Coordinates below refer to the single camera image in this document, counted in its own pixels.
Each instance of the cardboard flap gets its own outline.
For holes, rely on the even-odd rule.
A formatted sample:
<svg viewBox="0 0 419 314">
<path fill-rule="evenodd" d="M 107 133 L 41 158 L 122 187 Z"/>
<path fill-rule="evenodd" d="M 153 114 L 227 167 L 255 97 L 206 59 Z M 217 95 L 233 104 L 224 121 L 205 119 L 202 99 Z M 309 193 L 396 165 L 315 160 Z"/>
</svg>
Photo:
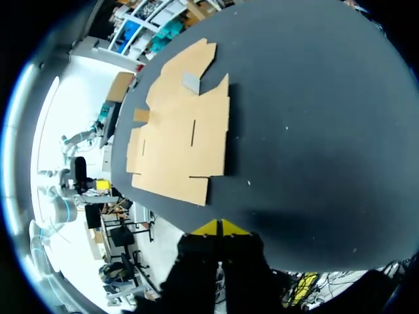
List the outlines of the cardboard flap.
<svg viewBox="0 0 419 314">
<path fill-rule="evenodd" d="M 129 72 L 119 72 L 112 83 L 111 89 L 109 90 L 106 100 L 115 101 L 122 103 L 124 100 L 126 91 L 134 78 L 134 74 Z"/>
<path fill-rule="evenodd" d="M 216 44 L 194 43 L 168 61 L 153 82 L 135 121 L 147 122 L 131 133 L 127 171 L 132 186 L 205 205 L 208 177 L 223 175 L 230 101 L 228 74 L 202 95 L 183 86 L 184 73 L 201 77 Z"/>
<path fill-rule="evenodd" d="M 148 122 L 150 119 L 150 111 L 135 109 L 134 110 L 134 121 L 135 122 Z"/>
</svg>

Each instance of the cardboard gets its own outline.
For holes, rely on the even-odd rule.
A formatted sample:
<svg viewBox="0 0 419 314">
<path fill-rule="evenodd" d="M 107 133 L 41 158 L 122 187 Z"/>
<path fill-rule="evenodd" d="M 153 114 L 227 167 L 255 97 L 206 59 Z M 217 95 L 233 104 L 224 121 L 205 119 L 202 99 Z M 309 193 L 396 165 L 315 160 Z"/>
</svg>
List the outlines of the cardboard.
<svg viewBox="0 0 419 314">
<path fill-rule="evenodd" d="M 185 72 L 202 77 L 215 49 L 201 39 L 173 57 L 149 89 L 150 111 L 135 110 L 134 120 L 146 125 L 132 130 L 128 144 L 132 186 L 205 205 L 208 177 L 224 174 L 228 74 L 202 95 L 182 85 Z"/>
<path fill-rule="evenodd" d="M 128 90 L 128 87 L 130 87 L 133 79 L 134 74 L 129 72 L 119 72 L 115 77 L 109 92 L 107 93 L 106 100 L 122 103 L 126 91 Z"/>
<path fill-rule="evenodd" d="M 189 12 L 196 16 L 200 21 L 206 19 L 206 13 L 195 2 L 187 0 L 187 8 Z"/>
</svg>

